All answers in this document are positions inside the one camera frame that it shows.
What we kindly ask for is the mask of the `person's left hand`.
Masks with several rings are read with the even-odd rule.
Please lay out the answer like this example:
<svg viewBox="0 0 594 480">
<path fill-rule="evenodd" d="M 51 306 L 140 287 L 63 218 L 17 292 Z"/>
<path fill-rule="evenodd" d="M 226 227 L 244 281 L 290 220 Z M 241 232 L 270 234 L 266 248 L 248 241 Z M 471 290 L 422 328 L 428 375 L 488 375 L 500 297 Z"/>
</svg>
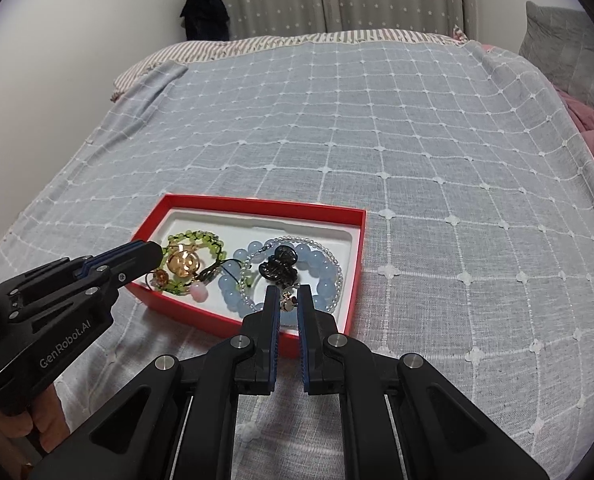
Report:
<svg viewBox="0 0 594 480">
<path fill-rule="evenodd" d="M 70 435 L 54 385 L 40 393 L 26 412 L 7 416 L 0 411 L 0 466 L 12 478 L 20 479 L 22 468 L 29 463 L 12 440 L 27 437 L 33 429 L 39 431 L 41 448 L 47 453 Z"/>
</svg>

